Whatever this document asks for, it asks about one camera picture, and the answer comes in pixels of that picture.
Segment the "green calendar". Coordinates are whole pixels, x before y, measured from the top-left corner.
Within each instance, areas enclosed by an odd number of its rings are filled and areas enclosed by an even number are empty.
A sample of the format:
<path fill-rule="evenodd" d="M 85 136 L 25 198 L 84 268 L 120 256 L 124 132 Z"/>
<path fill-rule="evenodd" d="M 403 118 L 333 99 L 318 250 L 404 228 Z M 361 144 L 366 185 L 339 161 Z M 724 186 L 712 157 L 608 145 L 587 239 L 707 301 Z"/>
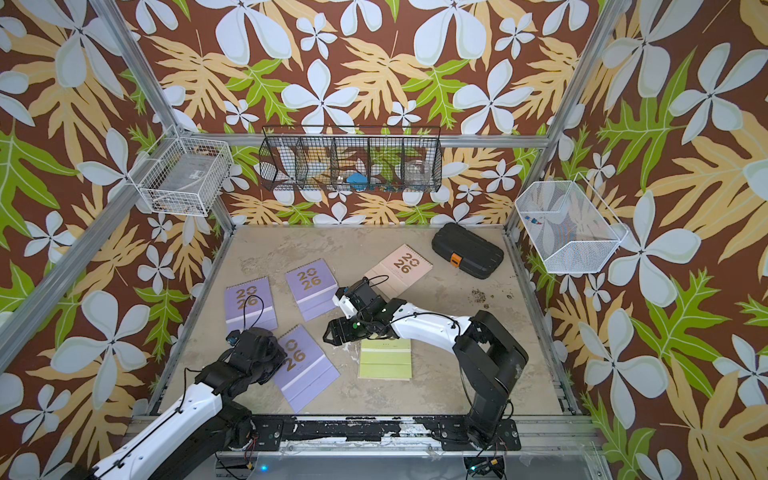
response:
<path fill-rule="evenodd" d="M 360 344 L 358 376 L 412 377 L 411 341 L 363 340 Z"/>

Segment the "purple calendar front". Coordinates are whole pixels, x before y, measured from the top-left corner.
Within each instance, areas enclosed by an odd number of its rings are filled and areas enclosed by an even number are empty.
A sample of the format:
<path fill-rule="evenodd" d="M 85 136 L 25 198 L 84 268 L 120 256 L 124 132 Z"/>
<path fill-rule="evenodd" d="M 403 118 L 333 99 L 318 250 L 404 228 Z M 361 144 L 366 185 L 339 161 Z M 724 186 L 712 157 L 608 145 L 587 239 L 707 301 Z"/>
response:
<path fill-rule="evenodd" d="M 292 328 L 278 343 L 286 359 L 273 382 L 291 409 L 300 413 L 335 382 L 340 373 L 302 325 Z"/>

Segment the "pink calendar back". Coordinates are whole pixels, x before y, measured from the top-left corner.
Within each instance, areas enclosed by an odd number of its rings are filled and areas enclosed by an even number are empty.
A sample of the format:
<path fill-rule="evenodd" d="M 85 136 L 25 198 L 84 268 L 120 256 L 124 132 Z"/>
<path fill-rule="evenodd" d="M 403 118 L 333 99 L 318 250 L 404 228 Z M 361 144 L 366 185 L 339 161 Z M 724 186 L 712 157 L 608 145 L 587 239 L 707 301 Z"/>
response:
<path fill-rule="evenodd" d="M 398 297 L 423 278 L 433 265 L 407 244 L 401 245 L 364 274 L 388 298 Z"/>

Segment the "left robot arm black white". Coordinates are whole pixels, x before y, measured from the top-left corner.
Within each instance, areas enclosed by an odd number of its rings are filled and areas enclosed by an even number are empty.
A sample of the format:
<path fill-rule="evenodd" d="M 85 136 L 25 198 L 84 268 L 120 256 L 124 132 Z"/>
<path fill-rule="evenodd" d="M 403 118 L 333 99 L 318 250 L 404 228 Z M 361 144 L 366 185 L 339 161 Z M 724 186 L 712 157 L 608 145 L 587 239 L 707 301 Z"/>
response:
<path fill-rule="evenodd" d="M 149 426 L 92 467 L 65 479 L 183 479 L 205 460 L 252 438 L 250 409 L 235 398 L 267 383 L 287 358 L 274 334 L 252 327 L 227 336 L 230 348 L 202 368 L 182 396 Z"/>

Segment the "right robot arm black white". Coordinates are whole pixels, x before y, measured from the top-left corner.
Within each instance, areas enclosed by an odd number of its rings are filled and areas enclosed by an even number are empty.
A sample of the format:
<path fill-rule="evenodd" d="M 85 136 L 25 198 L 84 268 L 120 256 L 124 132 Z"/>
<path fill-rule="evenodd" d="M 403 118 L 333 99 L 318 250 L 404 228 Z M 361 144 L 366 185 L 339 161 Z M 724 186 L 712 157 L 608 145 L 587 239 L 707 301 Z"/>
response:
<path fill-rule="evenodd" d="M 366 277 L 338 288 L 333 303 L 343 316 L 328 323 L 323 341 L 330 345 L 405 339 L 454 354 L 460 373 L 474 391 L 463 430 L 477 447 L 495 440 L 510 394 L 529 360 L 522 345 L 495 316 L 485 310 L 472 316 L 451 316 L 400 298 L 386 300 Z"/>

